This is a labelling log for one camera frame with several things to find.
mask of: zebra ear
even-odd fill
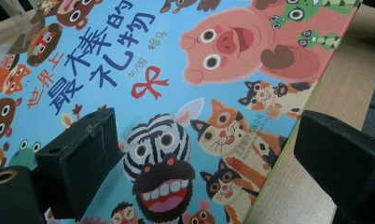
[[[199,98],[183,105],[175,114],[174,120],[182,127],[190,124],[190,121],[199,117],[204,105],[204,98]]]

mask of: pig eye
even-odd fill
[[[208,29],[202,32],[200,38],[203,43],[210,43],[216,38],[216,32],[213,29]]]
[[[202,65],[208,70],[214,70],[220,65],[220,56],[217,54],[210,54],[205,57]]]

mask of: red bow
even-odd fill
[[[150,71],[155,72],[155,76],[153,76],[152,78],[149,77]],[[159,77],[159,75],[160,75],[160,69],[158,67],[149,66],[146,69],[146,83],[140,83],[140,82],[135,83],[132,86],[132,96],[135,99],[138,99],[145,94],[146,90],[149,90],[150,93],[152,93],[152,95],[155,96],[155,98],[157,100],[159,98],[159,96],[161,96],[161,93],[159,93],[158,91],[155,91],[153,89],[152,85],[157,84],[157,85],[161,85],[161,86],[168,86],[168,79],[166,79],[166,80],[156,80]]]

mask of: cat face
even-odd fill
[[[219,160],[218,171],[213,175],[206,172],[200,174],[206,183],[208,197],[216,203],[232,203],[243,192],[241,176],[230,169],[223,160]]]
[[[202,148],[215,156],[236,150],[248,133],[248,124],[236,109],[212,101],[212,116],[205,122],[192,120],[191,126],[199,133]]]
[[[272,85],[266,81],[245,82],[248,88],[247,96],[238,102],[246,105],[251,110],[261,111],[274,104],[276,95],[272,91]]]

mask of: wooden surface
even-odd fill
[[[362,128],[375,87],[375,9],[362,6],[323,76],[310,108]],[[336,206],[293,155],[278,160],[246,223],[328,224]]]

